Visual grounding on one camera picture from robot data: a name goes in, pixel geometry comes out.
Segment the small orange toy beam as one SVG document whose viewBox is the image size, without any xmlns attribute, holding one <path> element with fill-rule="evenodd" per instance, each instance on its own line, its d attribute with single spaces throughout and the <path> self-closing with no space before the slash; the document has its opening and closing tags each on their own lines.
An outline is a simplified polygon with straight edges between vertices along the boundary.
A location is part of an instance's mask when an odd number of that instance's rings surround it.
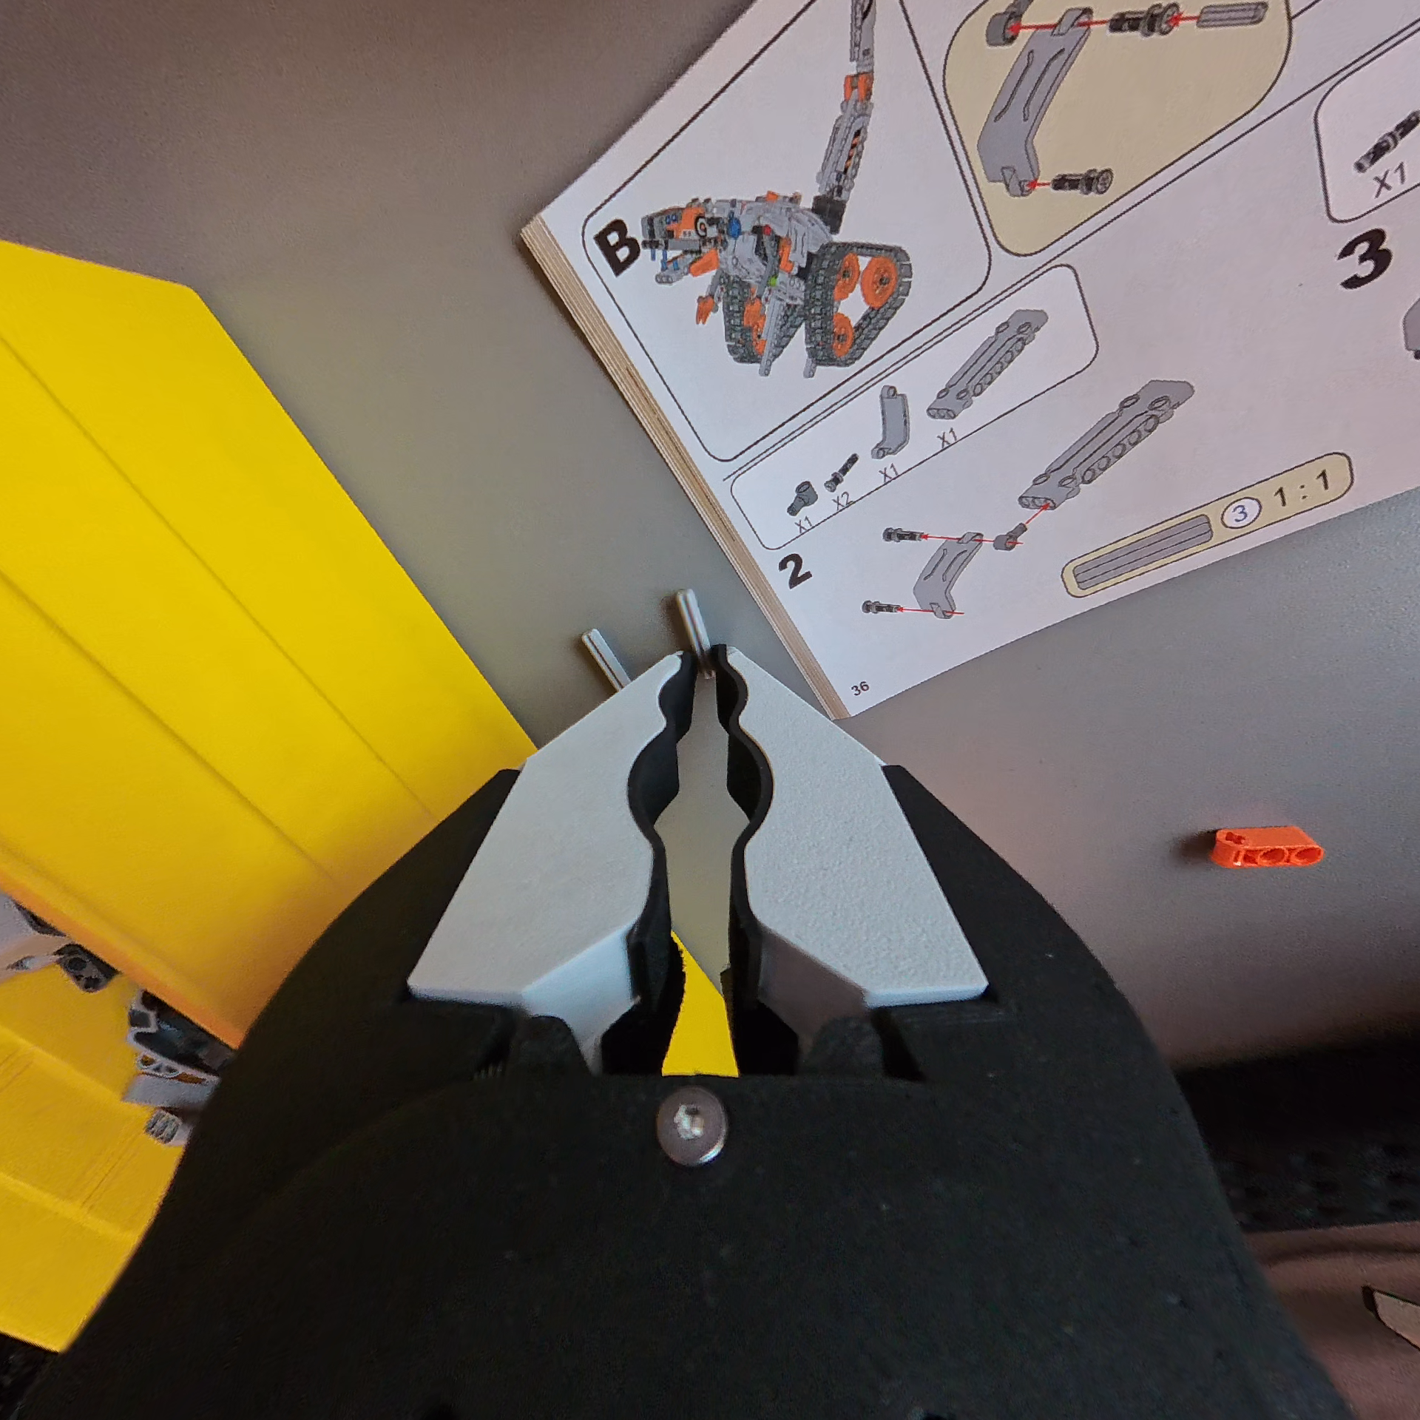
<svg viewBox="0 0 1420 1420">
<path fill-rule="evenodd" d="M 1326 859 L 1324 847 L 1295 825 L 1217 828 L 1209 859 L 1229 869 L 1305 867 Z"/>
</svg>

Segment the building instruction booklet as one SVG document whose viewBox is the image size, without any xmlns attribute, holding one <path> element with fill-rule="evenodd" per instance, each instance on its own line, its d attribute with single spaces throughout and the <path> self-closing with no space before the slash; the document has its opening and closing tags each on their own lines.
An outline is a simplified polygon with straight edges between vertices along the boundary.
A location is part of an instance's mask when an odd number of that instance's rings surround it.
<svg viewBox="0 0 1420 1420">
<path fill-rule="evenodd" d="M 754 3 L 523 242 L 852 717 L 1417 487 L 1417 3 Z"/>
</svg>

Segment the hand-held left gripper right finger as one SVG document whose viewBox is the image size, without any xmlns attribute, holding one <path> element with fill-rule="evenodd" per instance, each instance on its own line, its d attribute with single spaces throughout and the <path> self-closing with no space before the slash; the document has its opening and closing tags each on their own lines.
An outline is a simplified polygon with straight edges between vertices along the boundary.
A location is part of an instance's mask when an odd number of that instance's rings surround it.
<svg viewBox="0 0 1420 1420">
<path fill-rule="evenodd" d="M 976 1001 L 989 979 L 876 754 L 731 646 L 714 649 L 732 852 L 736 1045 L 812 1045 L 835 1019 Z"/>
</svg>

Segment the pile of toy building parts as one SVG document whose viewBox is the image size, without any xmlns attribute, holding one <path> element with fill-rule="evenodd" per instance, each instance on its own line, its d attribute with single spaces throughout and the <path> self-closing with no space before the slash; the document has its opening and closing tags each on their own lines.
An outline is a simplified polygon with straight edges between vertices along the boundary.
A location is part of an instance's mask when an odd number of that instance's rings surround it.
<svg viewBox="0 0 1420 1420">
<path fill-rule="evenodd" d="M 87 996 L 105 991 L 119 977 L 93 950 L 4 894 L 2 979 L 14 982 L 39 970 L 61 970 Z M 235 1050 L 142 987 L 129 1006 L 127 1023 L 136 1073 L 124 1100 L 149 1111 L 151 1139 L 181 1148 Z"/>
</svg>

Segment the black studded foam mat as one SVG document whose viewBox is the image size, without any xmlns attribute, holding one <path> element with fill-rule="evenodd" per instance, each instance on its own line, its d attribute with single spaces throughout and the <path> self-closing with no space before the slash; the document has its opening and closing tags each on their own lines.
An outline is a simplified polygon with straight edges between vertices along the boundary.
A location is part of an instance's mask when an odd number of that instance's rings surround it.
<svg viewBox="0 0 1420 1420">
<path fill-rule="evenodd" d="M 1419 1219 L 1419 1036 L 1185 1070 L 1244 1232 Z"/>
</svg>

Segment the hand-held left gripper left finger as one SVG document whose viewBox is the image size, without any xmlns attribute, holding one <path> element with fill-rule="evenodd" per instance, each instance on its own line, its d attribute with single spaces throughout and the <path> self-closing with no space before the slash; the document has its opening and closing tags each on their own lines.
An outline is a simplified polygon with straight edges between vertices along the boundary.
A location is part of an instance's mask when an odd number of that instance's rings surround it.
<svg viewBox="0 0 1420 1420">
<path fill-rule="evenodd" d="M 676 1011 L 658 820 L 697 678 L 671 652 L 524 764 L 409 974 L 416 999 L 558 1018 L 578 1045 Z"/>
</svg>

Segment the yellow plastic bin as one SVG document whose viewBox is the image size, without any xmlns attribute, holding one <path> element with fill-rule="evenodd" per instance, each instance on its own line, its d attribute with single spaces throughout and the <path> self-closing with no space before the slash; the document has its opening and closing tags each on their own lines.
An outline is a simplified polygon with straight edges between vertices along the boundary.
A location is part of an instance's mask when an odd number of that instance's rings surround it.
<svg viewBox="0 0 1420 1420">
<path fill-rule="evenodd" d="M 533 740 L 195 291 L 5 242 L 4 892 L 119 972 L 4 984 L 4 1334 L 68 1347 L 181 1149 L 146 989 L 239 1046 Z"/>
</svg>

